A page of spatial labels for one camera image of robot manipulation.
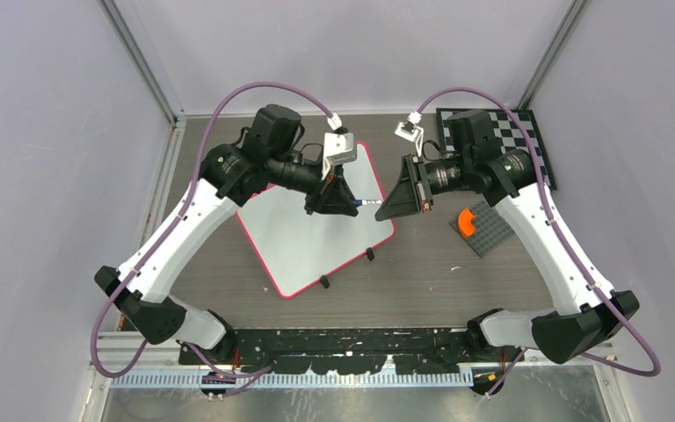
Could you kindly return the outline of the white marker blue cap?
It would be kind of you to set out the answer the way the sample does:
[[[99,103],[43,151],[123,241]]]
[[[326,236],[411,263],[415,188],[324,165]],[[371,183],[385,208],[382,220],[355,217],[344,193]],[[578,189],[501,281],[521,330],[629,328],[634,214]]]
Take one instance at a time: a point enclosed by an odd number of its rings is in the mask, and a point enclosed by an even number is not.
[[[380,206],[383,204],[383,200],[354,200],[353,204],[355,207]]]

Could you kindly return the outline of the white whiteboard pink rim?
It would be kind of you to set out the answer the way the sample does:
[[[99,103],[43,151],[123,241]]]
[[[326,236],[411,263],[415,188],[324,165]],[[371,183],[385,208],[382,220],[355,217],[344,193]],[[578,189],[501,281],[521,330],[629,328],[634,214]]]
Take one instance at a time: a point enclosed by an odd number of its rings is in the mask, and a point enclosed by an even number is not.
[[[396,231],[378,222],[376,205],[356,217],[308,215],[305,195],[269,186],[252,197],[236,218],[276,292],[290,299],[385,244]]]

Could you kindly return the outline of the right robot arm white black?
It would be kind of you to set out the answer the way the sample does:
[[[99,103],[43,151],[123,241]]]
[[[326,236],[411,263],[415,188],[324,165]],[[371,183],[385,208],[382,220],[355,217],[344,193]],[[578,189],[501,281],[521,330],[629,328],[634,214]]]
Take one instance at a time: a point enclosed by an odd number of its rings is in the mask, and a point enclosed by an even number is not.
[[[420,116],[412,113],[395,133],[416,151],[403,156],[399,179],[375,214],[377,221],[428,212],[435,196],[473,191],[512,228],[545,281],[553,306],[538,312],[492,309],[467,322],[469,354],[490,360],[501,347],[541,351],[563,364],[614,337],[640,307],[635,294],[617,291],[577,244],[540,185],[537,165],[522,149],[502,151],[486,110],[447,119],[453,148],[423,157]]]

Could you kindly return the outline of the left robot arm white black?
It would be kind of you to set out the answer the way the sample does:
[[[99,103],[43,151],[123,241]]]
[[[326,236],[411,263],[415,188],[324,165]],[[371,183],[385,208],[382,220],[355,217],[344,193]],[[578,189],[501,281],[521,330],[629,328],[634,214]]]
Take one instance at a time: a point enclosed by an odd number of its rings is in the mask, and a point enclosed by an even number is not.
[[[282,105],[260,108],[235,142],[206,153],[180,202],[133,257],[98,269],[97,285],[148,343],[194,343],[214,364],[233,356],[229,326],[213,311],[173,298],[171,288],[214,231],[268,186],[303,193],[309,215],[358,215],[343,173],[357,157],[356,142],[339,118],[329,123],[312,161],[295,148],[305,133],[300,114]]]

